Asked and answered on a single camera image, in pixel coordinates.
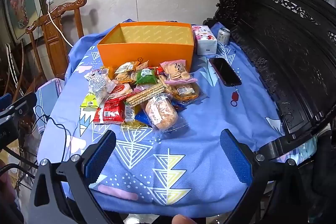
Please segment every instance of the beverage can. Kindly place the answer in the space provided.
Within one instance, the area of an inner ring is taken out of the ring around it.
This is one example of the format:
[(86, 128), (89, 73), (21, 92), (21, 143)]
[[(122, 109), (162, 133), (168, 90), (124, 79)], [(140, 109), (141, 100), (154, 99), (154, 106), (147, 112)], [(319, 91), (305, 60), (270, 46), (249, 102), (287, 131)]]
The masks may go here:
[(226, 28), (221, 28), (218, 31), (217, 42), (228, 45), (230, 39), (230, 30)]

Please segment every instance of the black smartphone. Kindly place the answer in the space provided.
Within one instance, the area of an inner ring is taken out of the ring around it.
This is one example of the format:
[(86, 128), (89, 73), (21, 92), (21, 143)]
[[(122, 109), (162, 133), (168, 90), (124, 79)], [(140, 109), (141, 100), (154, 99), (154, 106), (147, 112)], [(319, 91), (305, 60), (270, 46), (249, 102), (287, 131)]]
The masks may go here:
[(242, 84), (238, 75), (224, 58), (210, 58), (209, 62), (225, 86), (236, 86)]

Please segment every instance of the blue gripper pad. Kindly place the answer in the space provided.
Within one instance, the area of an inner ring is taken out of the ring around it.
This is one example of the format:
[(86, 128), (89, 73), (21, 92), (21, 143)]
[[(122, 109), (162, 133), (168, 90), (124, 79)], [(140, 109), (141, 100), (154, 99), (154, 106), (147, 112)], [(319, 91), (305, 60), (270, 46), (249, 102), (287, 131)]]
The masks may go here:
[(220, 134), (220, 146), (239, 181), (250, 186), (252, 182), (252, 167), (237, 144), (238, 142), (234, 139), (234, 136), (227, 129), (224, 129)]
[(85, 182), (95, 183), (116, 146), (116, 135), (107, 130), (98, 143), (91, 144), (84, 151), (82, 172)]

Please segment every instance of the open box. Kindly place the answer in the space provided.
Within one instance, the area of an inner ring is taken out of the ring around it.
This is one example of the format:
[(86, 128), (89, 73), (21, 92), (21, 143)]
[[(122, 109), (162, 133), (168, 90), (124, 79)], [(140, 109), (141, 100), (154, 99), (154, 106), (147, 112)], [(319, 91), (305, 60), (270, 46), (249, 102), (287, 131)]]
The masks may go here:
[(105, 67), (118, 68), (128, 61), (149, 60), (150, 67), (185, 59), (190, 71), (194, 51), (190, 24), (129, 22), (116, 25), (97, 45)]

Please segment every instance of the keychain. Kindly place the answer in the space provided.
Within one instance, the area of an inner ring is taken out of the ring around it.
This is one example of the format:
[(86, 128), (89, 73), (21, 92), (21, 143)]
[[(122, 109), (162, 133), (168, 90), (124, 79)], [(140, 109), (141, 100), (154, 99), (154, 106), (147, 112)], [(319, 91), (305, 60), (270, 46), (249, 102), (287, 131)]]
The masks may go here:
[(232, 96), (231, 96), (231, 105), (232, 106), (237, 106), (238, 105), (238, 103), (237, 103), (237, 101), (238, 101), (238, 99), (239, 99), (239, 94), (238, 94), (238, 90), (237, 90), (237, 88), (236, 88), (236, 91), (235, 92), (232, 92)]

